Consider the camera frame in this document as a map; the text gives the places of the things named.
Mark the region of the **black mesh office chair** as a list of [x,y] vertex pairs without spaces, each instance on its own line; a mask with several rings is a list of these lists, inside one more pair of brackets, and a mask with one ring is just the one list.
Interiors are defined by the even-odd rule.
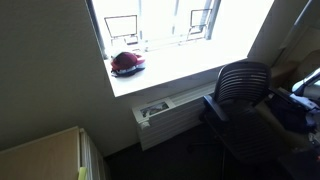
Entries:
[[256,106],[269,94],[270,68],[238,61],[221,68],[212,95],[204,96],[203,120],[231,154],[244,164],[277,160],[289,148]]

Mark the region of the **yellow sticky note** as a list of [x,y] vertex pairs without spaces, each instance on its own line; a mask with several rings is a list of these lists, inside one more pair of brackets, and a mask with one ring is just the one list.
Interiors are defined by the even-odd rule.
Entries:
[[79,168],[78,180],[87,180],[87,168],[86,167]]

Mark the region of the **beige drawer cabinet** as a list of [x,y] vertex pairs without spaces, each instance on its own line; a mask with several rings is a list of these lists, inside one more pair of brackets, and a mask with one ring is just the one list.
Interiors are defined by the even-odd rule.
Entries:
[[67,130],[0,152],[0,180],[111,180],[101,153],[83,128]]

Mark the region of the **white wall heater unit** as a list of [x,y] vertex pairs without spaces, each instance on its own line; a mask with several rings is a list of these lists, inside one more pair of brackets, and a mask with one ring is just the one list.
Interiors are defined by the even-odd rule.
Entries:
[[203,96],[214,92],[215,83],[204,84],[175,95],[132,108],[143,151],[200,124]]

